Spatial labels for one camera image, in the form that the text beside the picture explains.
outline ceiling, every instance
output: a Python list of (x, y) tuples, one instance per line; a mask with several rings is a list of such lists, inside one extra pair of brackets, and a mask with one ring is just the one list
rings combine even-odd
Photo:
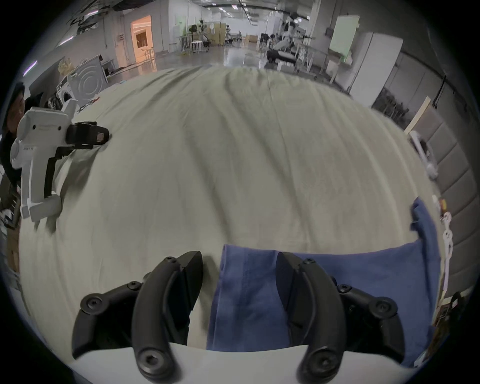
[(221, 12), (234, 18), (245, 17), (243, 10), (245, 9), (253, 22), (267, 19), (269, 14), (275, 10), (296, 11), (303, 17), (310, 16), (313, 4), (313, 0), (192, 0), (192, 2), (202, 7), (208, 7), (212, 11), (222, 8)]

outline black hair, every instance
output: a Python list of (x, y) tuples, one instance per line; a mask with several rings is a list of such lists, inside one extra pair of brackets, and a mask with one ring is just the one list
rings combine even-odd
[(7, 108), (7, 113), (5, 113), (5, 119), (3, 119), (3, 125), (2, 125), (2, 130), (5, 130), (7, 127), (7, 116), (8, 116), (8, 111), (10, 110), (10, 107), (12, 106), (13, 102), (16, 100), (18, 95), (22, 93), (22, 95), (25, 94), (25, 85), (22, 82), (18, 82), (15, 84), (15, 88), (13, 89), (12, 97), (10, 98), (10, 101), (8, 103), (8, 108)]

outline washing machine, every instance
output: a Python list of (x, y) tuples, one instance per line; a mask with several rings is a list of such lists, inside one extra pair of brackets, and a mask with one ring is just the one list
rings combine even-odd
[(67, 100), (73, 98), (72, 89), (68, 83), (67, 76), (65, 76), (60, 84), (57, 85), (57, 96), (62, 104), (62, 106), (67, 102)]
[(57, 95), (62, 104), (70, 98), (78, 100), (78, 107), (81, 108), (107, 86), (100, 56), (95, 56), (63, 78), (57, 86)]

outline concrete floor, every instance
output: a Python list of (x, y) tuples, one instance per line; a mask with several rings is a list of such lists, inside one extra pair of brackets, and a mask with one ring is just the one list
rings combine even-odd
[[(256, 50), (255, 43), (248, 43), (244, 46), (236, 45), (232, 47), (211, 47), (208, 52), (202, 53), (166, 53), (157, 56), (155, 60), (146, 61), (141, 64), (127, 67), (110, 77), (108, 83), (110, 85), (120, 83), (124, 80), (129, 80), (133, 77), (157, 72), (168, 68), (191, 67), (191, 66), (223, 66), (223, 67), (255, 67), (276, 69), (275, 64), (269, 64), (265, 54)], [(321, 76), (318, 68), (312, 68), (313, 73), (317, 74), (316, 82), (328, 84), (329, 78)], [(332, 84), (337, 90), (340, 87)]]

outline blue towel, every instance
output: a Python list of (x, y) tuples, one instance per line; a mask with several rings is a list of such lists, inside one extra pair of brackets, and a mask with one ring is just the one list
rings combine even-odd
[[(412, 216), (419, 239), (398, 248), (348, 255), (295, 253), (313, 258), (338, 284), (395, 300), (405, 335), (405, 366), (411, 366), (430, 343), (441, 261), (435, 224), (420, 198), (412, 206)], [(207, 349), (247, 352), (288, 347), (287, 316), (275, 283), (277, 255), (278, 251), (224, 246)]]

